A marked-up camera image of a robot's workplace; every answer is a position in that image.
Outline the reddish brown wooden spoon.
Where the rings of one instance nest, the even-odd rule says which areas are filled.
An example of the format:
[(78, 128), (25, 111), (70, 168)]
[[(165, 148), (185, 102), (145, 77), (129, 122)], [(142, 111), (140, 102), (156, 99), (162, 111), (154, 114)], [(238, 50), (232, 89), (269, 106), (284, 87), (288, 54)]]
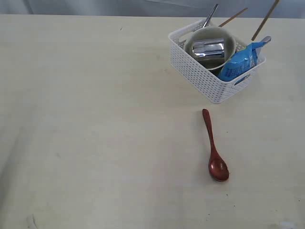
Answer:
[(226, 163), (220, 157), (215, 147), (210, 113), (207, 109), (203, 109), (202, 114), (209, 135), (210, 148), (211, 148), (210, 159), (208, 164), (209, 173), (211, 177), (216, 181), (220, 181), (220, 182), (227, 181), (229, 178), (229, 171)]

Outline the light wooden chopstick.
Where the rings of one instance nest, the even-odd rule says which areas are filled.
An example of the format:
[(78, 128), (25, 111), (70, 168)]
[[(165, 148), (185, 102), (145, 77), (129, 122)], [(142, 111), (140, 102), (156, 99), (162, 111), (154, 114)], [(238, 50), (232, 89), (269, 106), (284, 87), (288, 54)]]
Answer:
[(226, 21), (224, 21), (223, 23), (221, 23), (219, 25), (219, 27), (223, 27), (224, 25), (228, 24), (229, 22), (231, 22), (233, 19), (235, 19), (236, 17), (238, 17), (239, 15), (241, 15), (243, 12), (245, 12), (246, 10), (248, 10), (248, 7), (242, 9), (241, 11), (239, 11), (238, 13), (236, 13), (235, 15), (233, 15), (232, 17), (230, 17), (229, 19), (227, 19)]

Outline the dark wooden chopstick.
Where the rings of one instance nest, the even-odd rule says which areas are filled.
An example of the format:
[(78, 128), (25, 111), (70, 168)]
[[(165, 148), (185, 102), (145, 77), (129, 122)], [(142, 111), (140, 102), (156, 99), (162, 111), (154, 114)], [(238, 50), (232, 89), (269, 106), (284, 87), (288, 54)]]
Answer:
[(257, 28), (257, 30), (255, 31), (254, 35), (251, 38), (251, 41), (254, 41), (256, 39), (256, 37), (258, 36), (258, 34), (260, 33), (260, 31), (262, 30), (262, 28), (264, 27), (265, 23), (267, 22), (267, 20), (269, 19), (269, 17), (271, 16), (272, 12), (274, 11), (274, 9), (276, 8), (276, 6), (278, 5), (280, 0), (275, 0), (274, 3), (272, 4), (271, 8), (269, 9), (268, 13), (266, 14), (266, 16), (264, 17), (264, 19), (262, 20), (262, 22), (260, 23), (259, 27)]

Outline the white woven plastic basket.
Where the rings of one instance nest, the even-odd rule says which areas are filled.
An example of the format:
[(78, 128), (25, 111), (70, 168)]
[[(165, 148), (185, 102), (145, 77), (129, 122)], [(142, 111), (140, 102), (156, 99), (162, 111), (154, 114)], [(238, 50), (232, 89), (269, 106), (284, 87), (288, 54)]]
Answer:
[(229, 82), (221, 81), (210, 70), (203, 67), (187, 52), (185, 52), (184, 47), (186, 41), (179, 41), (180, 37), (201, 29), (203, 23), (204, 19), (201, 19), (169, 33), (170, 62), (173, 68), (176, 69), (200, 93), (205, 95), (210, 102), (220, 104), (224, 100), (243, 90), (256, 75), (260, 66), (265, 63), (266, 58), (262, 53), (259, 54), (256, 66)]

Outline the shiny stainless steel cup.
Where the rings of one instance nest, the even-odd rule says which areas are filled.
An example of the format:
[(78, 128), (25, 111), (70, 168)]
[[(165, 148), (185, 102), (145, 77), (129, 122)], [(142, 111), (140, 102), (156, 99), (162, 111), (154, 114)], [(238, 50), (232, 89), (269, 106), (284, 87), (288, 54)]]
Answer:
[(212, 38), (194, 41), (192, 54), (197, 58), (224, 58), (224, 38)]

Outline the pale green ceramic bowl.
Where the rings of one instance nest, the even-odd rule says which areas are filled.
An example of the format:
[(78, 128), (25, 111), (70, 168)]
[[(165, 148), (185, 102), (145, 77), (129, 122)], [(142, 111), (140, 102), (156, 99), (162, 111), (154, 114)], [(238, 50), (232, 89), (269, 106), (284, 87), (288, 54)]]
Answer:
[[(212, 38), (224, 38), (224, 58), (197, 58), (192, 54), (191, 45), (194, 41)], [(235, 38), (224, 28), (217, 26), (208, 26), (196, 30), (190, 38), (186, 40), (184, 51), (189, 54), (195, 61), (201, 64), (209, 71), (220, 69), (232, 57), (236, 51)]]

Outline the blue snack packet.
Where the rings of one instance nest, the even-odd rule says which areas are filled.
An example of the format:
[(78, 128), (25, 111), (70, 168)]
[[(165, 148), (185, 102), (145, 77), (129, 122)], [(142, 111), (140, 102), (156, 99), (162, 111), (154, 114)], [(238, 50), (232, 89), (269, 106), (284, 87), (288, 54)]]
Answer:
[(223, 66), (217, 77), (224, 82), (229, 82), (255, 67), (260, 50), (266, 44), (267, 42), (253, 42), (235, 53)]

